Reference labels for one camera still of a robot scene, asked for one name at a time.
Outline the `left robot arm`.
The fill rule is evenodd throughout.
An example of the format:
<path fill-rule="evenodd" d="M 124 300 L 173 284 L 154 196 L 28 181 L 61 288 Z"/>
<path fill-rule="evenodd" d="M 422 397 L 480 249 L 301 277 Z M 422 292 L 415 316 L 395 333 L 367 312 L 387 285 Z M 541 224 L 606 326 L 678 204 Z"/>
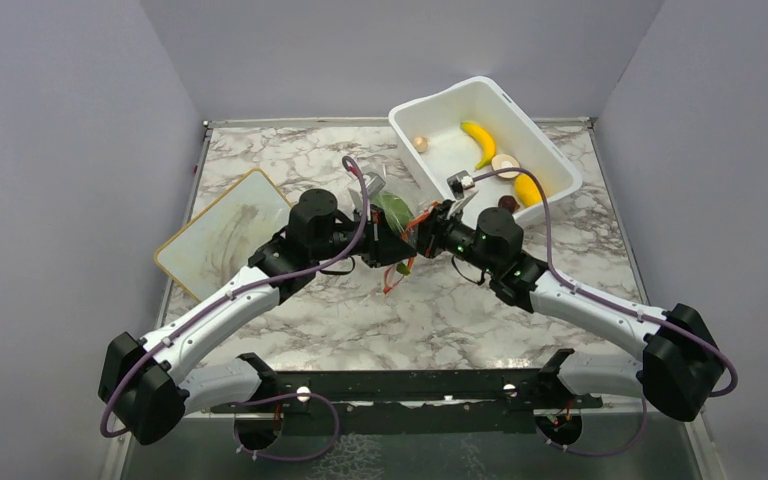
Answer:
<path fill-rule="evenodd" d="M 124 332 L 108 345 L 98 395 L 104 402 L 100 431 L 115 437 L 109 421 L 142 445 L 168 434 L 193 412 L 231 402 L 250 410 L 273 401 L 274 384 L 255 357 L 217 367 L 199 362 L 243 325 L 276 308 L 331 265 L 358 256 L 389 267 L 414 256 L 406 230 L 416 210 L 394 193 L 357 195 L 351 216 L 327 190 L 302 194 L 285 227 L 258 247 L 214 294 L 175 323 L 140 338 Z"/>

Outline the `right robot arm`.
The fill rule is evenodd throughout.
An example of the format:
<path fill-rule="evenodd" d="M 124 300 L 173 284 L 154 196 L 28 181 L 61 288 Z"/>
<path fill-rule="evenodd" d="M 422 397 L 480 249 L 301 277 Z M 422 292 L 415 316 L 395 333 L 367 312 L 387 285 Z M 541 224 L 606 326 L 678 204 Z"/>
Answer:
<path fill-rule="evenodd" d="M 418 253 L 451 253 L 488 274 L 503 303 L 569 322 L 620 347 L 638 369 L 630 381 L 618 382 L 614 394 L 642 398 L 683 422 L 718 395 L 727 360 L 696 309 L 677 304 L 663 310 L 574 282 L 524 251 L 523 229 L 509 211 L 487 208 L 470 227 L 452 206 L 437 205 L 418 223 Z"/>

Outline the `green leafy vegetable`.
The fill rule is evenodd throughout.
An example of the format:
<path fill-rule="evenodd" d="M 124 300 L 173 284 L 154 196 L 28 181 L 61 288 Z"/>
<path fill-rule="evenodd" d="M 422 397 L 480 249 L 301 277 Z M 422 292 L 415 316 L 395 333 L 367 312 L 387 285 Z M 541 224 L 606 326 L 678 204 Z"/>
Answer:
<path fill-rule="evenodd" d="M 383 210 L 386 224 L 400 234 L 402 238 L 408 224 L 414 219 L 414 214 L 409 205 L 401 197 L 388 191 L 382 191 L 374 196 L 372 204 L 379 206 Z M 404 276 L 409 275 L 414 257 L 394 264 L 396 271 Z"/>

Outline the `clear orange zip top bag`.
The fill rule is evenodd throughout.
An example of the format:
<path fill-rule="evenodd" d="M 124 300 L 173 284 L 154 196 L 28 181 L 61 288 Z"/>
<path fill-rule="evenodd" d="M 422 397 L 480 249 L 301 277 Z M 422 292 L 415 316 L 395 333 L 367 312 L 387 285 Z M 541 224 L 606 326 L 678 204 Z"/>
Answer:
<path fill-rule="evenodd" d="M 362 175 L 367 194 L 352 190 L 355 212 L 367 207 L 367 224 L 356 254 L 370 268 L 382 268 L 382 293 L 390 294 L 411 275 L 420 256 L 419 224 L 436 203 L 407 182 L 376 171 Z"/>

